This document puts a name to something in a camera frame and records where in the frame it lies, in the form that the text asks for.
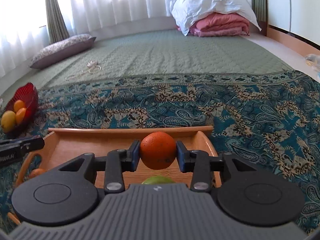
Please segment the white sheer curtain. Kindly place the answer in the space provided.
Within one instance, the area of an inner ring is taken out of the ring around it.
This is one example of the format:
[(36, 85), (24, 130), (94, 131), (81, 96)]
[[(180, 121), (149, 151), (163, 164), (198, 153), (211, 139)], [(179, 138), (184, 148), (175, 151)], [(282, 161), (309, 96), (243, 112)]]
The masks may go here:
[[(70, 35), (169, 15), (166, 0), (57, 0)], [(1, 0), (1, 76), (45, 47), (50, 36), (46, 0)]]

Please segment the back orange in bowl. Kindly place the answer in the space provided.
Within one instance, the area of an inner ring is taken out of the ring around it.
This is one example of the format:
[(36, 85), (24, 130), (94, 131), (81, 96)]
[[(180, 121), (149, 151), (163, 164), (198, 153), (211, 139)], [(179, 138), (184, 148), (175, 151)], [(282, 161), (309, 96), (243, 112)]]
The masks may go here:
[(25, 108), (25, 102), (22, 100), (16, 100), (14, 102), (14, 112), (17, 113), (22, 108)]

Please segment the wooden serving tray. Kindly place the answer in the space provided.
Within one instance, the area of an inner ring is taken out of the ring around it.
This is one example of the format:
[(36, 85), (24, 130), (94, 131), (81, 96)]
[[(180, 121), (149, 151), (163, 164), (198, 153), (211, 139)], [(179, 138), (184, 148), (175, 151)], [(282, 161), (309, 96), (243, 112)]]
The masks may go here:
[[(44, 137), (45, 146), (41, 150), (29, 153), (18, 173), (14, 188), (24, 181), (27, 169), (33, 158), (41, 156), (39, 168), (51, 170), (83, 153), (92, 152), (96, 157), (105, 156), (118, 148), (128, 149), (134, 140), (142, 140), (153, 132), (164, 132), (175, 140), (182, 141), (188, 150), (203, 150), (211, 156), (218, 156), (209, 140), (213, 126), (178, 128), (142, 128), (142, 129), (72, 129), (50, 128)], [(126, 189), (130, 184), (140, 184), (151, 176), (170, 177), (177, 183), (191, 185), (191, 173), (181, 173), (175, 160), (164, 170), (151, 170), (140, 160), (136, 172), (123, 174)]]

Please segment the yellow mango in bowl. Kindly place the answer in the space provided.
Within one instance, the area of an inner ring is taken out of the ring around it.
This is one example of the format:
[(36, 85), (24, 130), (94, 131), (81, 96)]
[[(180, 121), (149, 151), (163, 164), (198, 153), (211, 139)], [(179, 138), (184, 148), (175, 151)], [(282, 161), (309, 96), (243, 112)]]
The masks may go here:
[(13, 111), (5, 111), (1, 117), (1, 128), (4, 133), (11, 132), (16, 126), (16, 114)]

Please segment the front orange in bowl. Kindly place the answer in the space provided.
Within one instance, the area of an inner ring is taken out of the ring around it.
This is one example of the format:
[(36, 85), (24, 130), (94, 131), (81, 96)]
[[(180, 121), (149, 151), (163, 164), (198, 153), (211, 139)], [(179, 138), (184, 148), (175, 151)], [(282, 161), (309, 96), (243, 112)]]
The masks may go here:
[(23, 122), (26, 110), (27, 109), (25, 107), (22, 107), (16, 112), (15, 120), (16, 120), (16, 125), (17, 126), (20, 125)]

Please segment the red glass fruit bowl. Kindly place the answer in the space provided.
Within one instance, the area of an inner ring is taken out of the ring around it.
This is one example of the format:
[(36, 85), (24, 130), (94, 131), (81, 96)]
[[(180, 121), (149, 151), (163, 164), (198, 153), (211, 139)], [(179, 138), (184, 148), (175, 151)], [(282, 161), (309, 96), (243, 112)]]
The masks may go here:
[(23, 119), (20, 120), (18, 124), (9, 132), (9, 133), (18, 133), (24, 130), (34, 119), (35, 113), (37, 112), (38, 108), (38, 91), (35, 85), (31, 82), (27, 83), (26, 85), (18, 88), (14, 94), (14, 96), (9, 100), (7, 103), (5, 110), (6, 111), (13, 111), (15, 112), (16, 102), (23, 102), (22, 108), (25, 109), (23, 111), (24, 116)]

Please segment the orange in bowl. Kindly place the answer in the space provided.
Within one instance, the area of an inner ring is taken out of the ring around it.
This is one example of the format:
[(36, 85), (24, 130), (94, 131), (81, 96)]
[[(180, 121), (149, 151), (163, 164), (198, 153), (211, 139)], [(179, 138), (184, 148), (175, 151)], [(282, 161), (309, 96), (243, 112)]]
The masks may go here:
[(25, 102), (22, 100), (16, 100), (14, 102), (14, 112), (17, 113), (22, 108), (25, 108)]
[(20, 125), (23, 122), (26, 110), (27, 109), (25, 107), (22, 107), (16, 112), (15, 120), (16, 120), (16, 125), (17, 126)]

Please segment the teal paisley cloth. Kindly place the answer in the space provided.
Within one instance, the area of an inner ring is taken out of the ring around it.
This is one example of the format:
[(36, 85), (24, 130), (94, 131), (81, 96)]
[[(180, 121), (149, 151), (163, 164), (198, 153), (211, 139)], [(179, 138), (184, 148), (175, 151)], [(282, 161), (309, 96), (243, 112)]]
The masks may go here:
[(319, 83), (297, 70), (271, 74), (151, 74), (39, 90), (22, 137), (50, 128), (213, 126), (219, 153), (231, 152), (298, 185), (296, 224), (319, 227)]

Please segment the white pillow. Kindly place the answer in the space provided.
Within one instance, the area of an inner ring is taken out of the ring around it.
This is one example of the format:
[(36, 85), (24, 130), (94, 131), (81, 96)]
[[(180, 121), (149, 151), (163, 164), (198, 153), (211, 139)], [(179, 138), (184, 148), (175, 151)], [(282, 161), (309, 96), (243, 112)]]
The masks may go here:
[(237, 13), (261, 30), (247, 0), (167, 0), (167, 2), (169, 2), (170, 13), (184, 36), (187, 36), (189, 29), (196, 21), (212, 12)]

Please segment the green drape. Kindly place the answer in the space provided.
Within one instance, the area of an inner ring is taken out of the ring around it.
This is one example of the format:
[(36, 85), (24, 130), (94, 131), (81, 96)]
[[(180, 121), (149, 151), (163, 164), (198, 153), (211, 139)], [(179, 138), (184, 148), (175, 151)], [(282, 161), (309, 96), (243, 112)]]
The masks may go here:
[(46, 0), (47, 30), (50, 43), (69, 38), (69, 33), (57, 0)]
[(266, 31), (268, 22), (267, 0), (252, 0), (252, 9), (262, 31)]

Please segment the green drape right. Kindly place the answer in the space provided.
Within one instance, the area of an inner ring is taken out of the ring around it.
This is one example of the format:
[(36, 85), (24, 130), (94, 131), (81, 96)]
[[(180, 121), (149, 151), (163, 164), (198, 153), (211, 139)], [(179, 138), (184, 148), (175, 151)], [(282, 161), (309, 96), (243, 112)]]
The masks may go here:
[(262, 31), (266, 31), (268, 22), (267, 0), (252, 0), (252, 9)]

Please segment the floral grey pillow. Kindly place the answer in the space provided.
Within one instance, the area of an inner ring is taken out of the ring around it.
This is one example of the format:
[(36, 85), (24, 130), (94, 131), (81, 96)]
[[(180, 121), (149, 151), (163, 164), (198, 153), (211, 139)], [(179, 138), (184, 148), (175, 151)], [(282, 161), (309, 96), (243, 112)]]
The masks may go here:
[(41, 49), (31, 60), (31, 69), (44, 69), (93, 47), (96, 37), (89, 34), (74, 35)]

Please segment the folded pink blanket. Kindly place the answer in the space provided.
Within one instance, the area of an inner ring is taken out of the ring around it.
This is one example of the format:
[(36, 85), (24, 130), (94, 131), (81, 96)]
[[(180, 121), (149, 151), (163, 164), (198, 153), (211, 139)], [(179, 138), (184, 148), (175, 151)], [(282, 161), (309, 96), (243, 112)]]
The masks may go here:
[(248, 36), (250, 22), (236, 14), (219, 14), (214, 12), (194, 23), (188, 35), (197, 37)]

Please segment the green quilted mat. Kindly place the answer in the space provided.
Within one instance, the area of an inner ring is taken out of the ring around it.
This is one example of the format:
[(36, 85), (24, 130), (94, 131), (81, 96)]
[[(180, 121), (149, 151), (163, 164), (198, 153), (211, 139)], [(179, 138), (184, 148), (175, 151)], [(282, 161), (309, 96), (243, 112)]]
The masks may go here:
[(30, 70), (10, 87), (1, 79), (1, 98), (9, 101), (15, 90), (28, 82), (40, 89), (131, 75), (291, 70), (252, 38), (183, 36), (177, 30), (164, 30), (99, 41), (91, 49), (43, 70)]

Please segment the green drape middle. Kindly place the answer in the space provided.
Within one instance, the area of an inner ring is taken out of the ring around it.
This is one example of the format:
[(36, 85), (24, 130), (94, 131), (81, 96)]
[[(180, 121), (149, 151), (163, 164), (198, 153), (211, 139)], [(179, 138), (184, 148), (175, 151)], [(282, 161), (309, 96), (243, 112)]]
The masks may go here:
[(69, 33), (57, 0), (46, 0), (47, 30), (50, 43), (69, 38)]

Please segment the large mottled orange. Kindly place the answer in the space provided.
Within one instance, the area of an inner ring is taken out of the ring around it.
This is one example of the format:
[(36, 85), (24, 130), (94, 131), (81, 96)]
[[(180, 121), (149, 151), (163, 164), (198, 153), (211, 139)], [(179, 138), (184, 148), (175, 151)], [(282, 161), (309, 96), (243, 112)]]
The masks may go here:
[(43, 168), (37, 168), (31, 171), (29, 174), (29, 179), (35, 178), (36, 176), (42, 175), (46, 173), (47, 171)]

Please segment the small bright orange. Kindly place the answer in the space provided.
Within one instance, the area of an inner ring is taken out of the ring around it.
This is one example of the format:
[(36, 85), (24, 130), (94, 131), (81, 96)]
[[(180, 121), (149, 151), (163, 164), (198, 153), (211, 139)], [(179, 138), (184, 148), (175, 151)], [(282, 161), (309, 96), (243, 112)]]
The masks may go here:
[(174, 162), (176, 153), (176, 141), (164, 132), (153, 132), (140, 143), (140, 158), (152, 170), (168, 168)]

